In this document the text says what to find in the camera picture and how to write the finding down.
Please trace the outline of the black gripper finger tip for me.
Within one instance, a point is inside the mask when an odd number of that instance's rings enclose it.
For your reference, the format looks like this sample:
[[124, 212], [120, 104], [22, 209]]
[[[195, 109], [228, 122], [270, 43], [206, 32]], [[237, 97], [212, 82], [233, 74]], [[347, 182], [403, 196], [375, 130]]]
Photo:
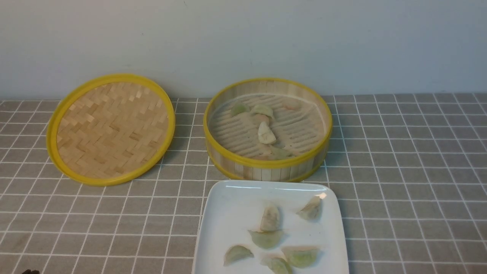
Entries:
[[40, 271], [36, 269], [26, 269], [22, 274], [40, 274]]

